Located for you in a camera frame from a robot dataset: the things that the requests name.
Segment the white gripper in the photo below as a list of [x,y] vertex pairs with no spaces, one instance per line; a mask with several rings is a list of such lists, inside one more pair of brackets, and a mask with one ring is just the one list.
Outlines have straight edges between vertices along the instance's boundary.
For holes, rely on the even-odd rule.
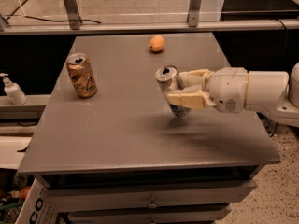
[[225,67],[216,72],[197,69],[181,72],[185,87],[206,86],[204,91],[170,91],[164,94],[171,105],[190,109],[214,107],[222,113],[240,113],[244,110],[249,72],[243,67]]

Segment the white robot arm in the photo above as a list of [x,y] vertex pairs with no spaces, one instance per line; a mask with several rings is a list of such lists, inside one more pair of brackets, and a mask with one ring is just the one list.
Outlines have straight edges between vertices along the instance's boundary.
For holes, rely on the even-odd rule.
[[165,100],[190,109],[212,107],[221,113],[258,112],[293,127],[299,126],[298,68],[284,71],[248,71],[224,67],[180,74],[184,88],[166,91]]

